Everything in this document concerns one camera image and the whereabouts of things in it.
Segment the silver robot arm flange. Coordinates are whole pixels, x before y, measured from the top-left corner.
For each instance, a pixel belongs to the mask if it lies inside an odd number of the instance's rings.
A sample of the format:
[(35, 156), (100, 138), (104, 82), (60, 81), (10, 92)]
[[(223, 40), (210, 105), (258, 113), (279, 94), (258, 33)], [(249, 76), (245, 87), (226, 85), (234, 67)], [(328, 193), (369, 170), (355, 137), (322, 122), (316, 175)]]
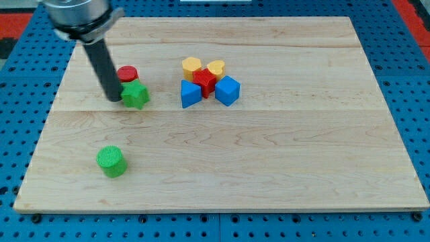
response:
[(54, 32), (63, 40), (94, 44), (125, 16), (109, 0), (41, 0)]

